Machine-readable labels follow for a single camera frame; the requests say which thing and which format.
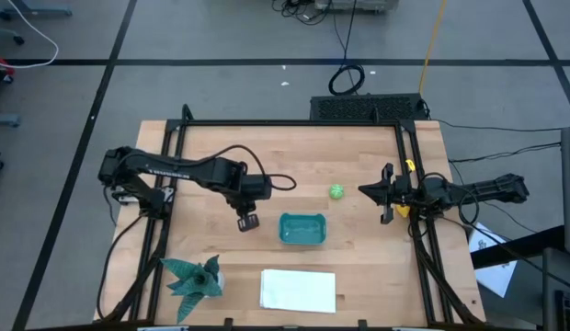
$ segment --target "teal bowl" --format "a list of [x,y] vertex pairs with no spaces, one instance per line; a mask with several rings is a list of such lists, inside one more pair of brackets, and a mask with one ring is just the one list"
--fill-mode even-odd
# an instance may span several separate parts
[[279,238],[288,245],[320,245],[325,240],[325,217],[284,213],[279,218]]

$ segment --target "green plant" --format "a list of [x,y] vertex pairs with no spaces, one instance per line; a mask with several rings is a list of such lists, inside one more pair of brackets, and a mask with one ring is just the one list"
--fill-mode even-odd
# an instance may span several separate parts
[[168,284],[166,287],[173,290],[171,295],[183,296],[178,307],[177,324],[181,323],[191,313],[204,296],[222,295],[222,288],[218,284],[219,257],[211,257],[205,262],[205,266],[175,258],[161,259],[165,268],[178,278],[178,281]]

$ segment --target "wooden table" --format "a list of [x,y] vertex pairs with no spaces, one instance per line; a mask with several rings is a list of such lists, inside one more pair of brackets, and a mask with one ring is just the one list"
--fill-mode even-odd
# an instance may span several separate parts
[[[439,124],[426,121],[416,126],[425,170],[450,178]],[[164,121],[144,121],[137,148],[160,153],[164,127]],[[407,135],[405,141],[409,156]],[[407,221],[395,214],[392,223],[381,225],[382,209],[357,190],[358,185],[379,181],[388,162],[400,171],[393,128],[192,126],[187,130],[183,157],[199,159],[235,143],[250,147],[268,173],[289,174],[299,186],[289,192],[273,190],[270,200],[258,202],[260,227],[242,234],[234,210],[221,195],[179,181],[166,256],[197,263],[219,254],[226,278],[223,297],[203,300],[184,324],[222,325],[224,318],[232,317],[235,325],[356,326],[359,319],[366,319],[369,326],[426,325]],[[245,161],[249,173],[258,173],[257,165],[244,151],[234,150],[224,157]],[[144,178],[150,185],[154,183],[154,177]],[[289,185],[279,180],[275,179],[276,184]],[[332,184],[344,186],[345,198],[328,198]],[[278,222],[283,212],[322,213],[327,219],[325,243],[282,244]],[[122,207],[116,235],[137,215],[137,206]],[[447,217],[458,220],[455,210]],[[111,257],[102,299],[105,314],[136,276],[145,225],[142,221],[129,231]],[[471,311],[485,319],[462,228],[444,220],[436,225],[448,282]],[[335,272],[336,314],[261,309],[260,272],[267,268]],[[438,288],[430,279],[436,318],[441,321]],[[173,281],[174,276],[165,270],[158,325],[176,322],[180,297],[172,297],[165,286]],[[146,315],[149,292],[150,285],[146,285],[140,317]]]

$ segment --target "black metal frame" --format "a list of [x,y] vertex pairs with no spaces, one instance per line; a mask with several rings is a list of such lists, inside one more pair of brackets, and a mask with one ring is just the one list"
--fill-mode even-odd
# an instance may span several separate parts
[[[310,121],[310,120],[194,120],[193,117],[190,115],[190,111],[188,108],[184,106],[183,108],[183,119],[182,120],[168,120],[165,126],[165,137],[163,139],[163,146],[162,146],[162,154],[168,154],[169,146],[171,143],[171,139],[173,136],[173,132],[175,130],[179,130],[178,141],[177,141],[177,149],[175,150],[175,156],[181,157],[181,151],[183,148],[183,143],[185,141],[185,135],[187,126],[379,126],[379,127],[392,127],[395,130],[395,138],[397,141],[397,150],[400,158],[400,164],[403,174],[409,173],[409,169],[407,167],[407,154],[405,151],[405,142],[403,136],[403,129],[407,131],[410,145],[412,148],[412,154],[414,158],[414,163],[416,165],[416,174],[418,181],[424,176],[424,167],[422,165],[422,158],[420,155],[419,145],[416,136],[416,126],[412,120],[378,120],[374,122],[365,121],[365,120],[345,120],[345,121]],[[155,181],[155,185],[157,187],[162,186],[163,179],[161,177],[157,177]],[[171,188],[176,188],[177,180],[173,179],[171,181]],[[161,235],[159,240],[167,240],[168,238],[168,228],[170,227],[170,219],[171,215],[169,215],[168,219],[162,220],[163,228],[161,229]],[[150,256],[153,236],[154,236],[154,227],[155,227],[156,220],[149,219],[148,224],[146,227],[146,232],[144,234],[144,241],[142,244],[142,253],[140,257],[140,266],[138,271],[142,272],[145,267],[145,262],[148,260]],[[414,244],[416,246],[416,238],[421,236],[419,227],[413,227],[414,233]],[[430,244],[430,251],[432,252],[432,256],[434,258],[435,266],[440,270],[441,274],[443,275],[442,271],[442,260],[440,257],[440,250],[439,250],[439,241],[436,235],[436,230],[434,227],[433,222],[427,222],[427,233],[429,238]],[[428,273],[426,267],[420,262],[418,264],[418,276],[420,279],[420,287],[422,291],[422,299],[424,304],[424,310],[426,314],[427,324],[431,325],[436,321],[434,315],[434,304],[432,302],[432,294],[430,291],[430,284],[428,280]],[[158,295],[159,289],[161,286],[161,272],[162,267],[159,265],[154,272],[154,279],[152,284],[152,291],[150,295],[150,300],[148,303],[148,310],[147,310],[147,321],[154,322],[155,314],[156,314],[156,307],[158,304]],[[136,299],[134,304],[131,308],[131,313],[129,316],[130,321],[137,321],[138,311],[140,309],[142,299],[142,292],[136,295]],[[440,291],[440,302],[442,305],[442,312],[445,322],[452,323],[452,311],[449,305],[449,302],[446,298],[446,295]]]
[[[408,159],[405,151],[405,141],[403,132],[406,131],[410,140],[410,146],[412,148],[413,161],[416,166],[416,175],[418,182],[423,178],[425,172],[422,164],[422,158],[419,150],[419,144],[417,141],[416,125],[413,120],[375,120],[365,121],[365,120],[344,120],[344,121],[311,121],[311,120],[194,120],[191,116],[187,105],[183,108],[183,118],[180,120],[167,120],[165,126],[165,136],[162,145],[162,154],[168,154],[170,149],[170,144],[175,131],[178,131],[177,135],[177,147],[175,150],[175,156],[181,157],[181,152],[183,150],[184,141],[186,139],[187,127],[188,126],[365,126],[365,127],[388,127],[395,130],[395,138],[397,141],[397,150],[399,154],[401,169],[403,174],[409,173],[409,168],[407,166],[406,160]],[[155,181],[157,187],[162,187],[163,179],[158,177]],[[177,180],[172,179],[169,187],[172,189],[177,188]],[[172,215],[160,220],[162,222],[161,233],[159,241],[164,241],[164,245],[168,240],[169,228]],[[418,220],[415,219],[419,216],[410,215],[410,222],[418,224]],[[139,272],[143,271],[145,268],[145,261],[149,259],[149,253],[151,251],[154,228],[157,220],[148,220],[146,226],[146,232],[144,234],[144,241],[142,243],[142,253],[140,258]],[[427,237],[429,240],[431,257],[426,258],[426,261],[418,260],[418,276],[420,280],[420,288],[422,291],[422,301],[424,305],[424,311],[427,319],[427,327],[436,328],[448,328],[454,330],[464,330],[464,329],[492,329],[498,330],[500,328],[495,328],[487,325],[462,325],[454,324],[452,319],[452,310],[449,304],[449,298],[455,298],[456,293],[450,289],[448,293],[439,291],[440,303],[442,307],[442,314],[444,322],[438,322],[434,313],[434,303],[432,302],[432,294],[430,291],[430,284],[428,279],[428,273],[436,280],[436,282],[443,282],[449,288],[448,282],[444,280],[444,272],[442,269],[442,260],[439,250],[439,241],[436,234],[436,229],[433,221],[426,221],[427,227]],[[412,227],[412,233],[414,238],[414,247],[416,253],[418,249],[426,250],[424,243],[422,241],[422,234],[420,232],[419,226]],[[433,266],[435,270],[428,271],[427,267]],[[51,330],[75,330],[75,329],[85,329],[85,330],[136,330],[138,327],[154,326],[156,308],[158,304],[158,296],[161,286],[161,274],[162,266],[159,264],[155,271],[152,283],[152,291],[150,293],[150,298],[148,302],[147,316],[145,320],[138,320],[138,311],[140,309],[141,299],[142,299],[142,289],[140,293],[136,295],[136,298],[132,304],[131,311],[129,314],[129,321],[127,322],[101,322],[92,325],[72,325],[63,326],[57,328],[51,328]],[[258,330],[258,331],[273,331],[273,330],[283,330],[287,328],[286,326],[233,326],[232,318],[225,318],[224,325],[190,325],[188,329],[190,331],[231,331],[231,330]],[[298,329],[303,329],[307,331],[356,331],[356,327],[305,327],[299,326]],[[367,321],[358,320],[358,329],[360,331],[366,330],[392,330],[390,327],[368,327]]]

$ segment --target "white paper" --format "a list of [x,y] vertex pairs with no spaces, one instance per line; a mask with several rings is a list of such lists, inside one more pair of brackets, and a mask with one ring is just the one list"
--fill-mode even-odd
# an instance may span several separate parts
[[329,272],[263,270],[260,306],[301,312],[336,312],[336,276]]
[[[505,240],[499,235],[493,234],[481,223],[476,224],[476,226],[486,234],[494,237],[498,242],[505,242]],[[489,239],[484,234],[480,234],[477,230],[473,230],[473,234],[469,239],[469,252],[472,253],[476,250],[491,247],[493,245],[496,245],[496,242]],[[475,271],[475,277],[477,278],[477,281],[487,289],[503,298],[506,296],[507,286],[514,274],[514,268],[516,268],[516,261],[488,268],[480,268]]]

